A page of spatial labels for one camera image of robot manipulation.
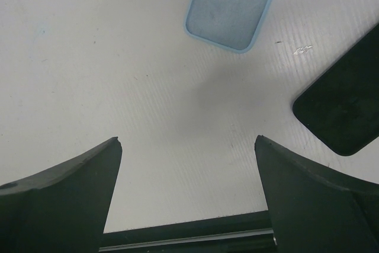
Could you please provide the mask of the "black cased phone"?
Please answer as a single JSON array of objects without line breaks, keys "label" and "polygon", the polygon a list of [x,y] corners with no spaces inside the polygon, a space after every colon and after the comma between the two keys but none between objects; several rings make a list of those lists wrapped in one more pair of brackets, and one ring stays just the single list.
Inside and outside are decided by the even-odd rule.
[{"label": "black cased phone", "polygon": [[295,117],[341,156],[378,137],[378,27],[352,46],[293,103]]}]

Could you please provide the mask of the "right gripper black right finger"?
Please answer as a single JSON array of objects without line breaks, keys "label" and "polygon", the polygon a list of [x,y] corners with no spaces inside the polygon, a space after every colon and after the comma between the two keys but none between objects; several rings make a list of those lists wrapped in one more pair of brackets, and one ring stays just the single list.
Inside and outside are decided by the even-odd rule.
[{"label": "right gripper black right finger", "polygon": [[264,136],[255,155],[278,252],[378,252],[378,184]]}]

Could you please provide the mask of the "light blue phone case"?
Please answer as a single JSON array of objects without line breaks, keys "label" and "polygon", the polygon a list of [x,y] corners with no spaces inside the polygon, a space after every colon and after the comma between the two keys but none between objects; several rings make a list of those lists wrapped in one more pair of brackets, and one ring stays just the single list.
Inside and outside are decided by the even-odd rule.
[{"label": "light blue phone case", "polygon": [[191,0],[184,29],[192,37],[246,53],[256,41],[272,0]]}]

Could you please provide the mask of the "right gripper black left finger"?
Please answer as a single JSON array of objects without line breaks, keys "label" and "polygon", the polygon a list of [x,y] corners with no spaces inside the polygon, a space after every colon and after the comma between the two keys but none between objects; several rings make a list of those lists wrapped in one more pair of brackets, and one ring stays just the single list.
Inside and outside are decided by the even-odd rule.
[{"label": "right gripper black left finger", "polygon": [[121,156],[112,137],[1,185],[1,252],[98,252]]}]

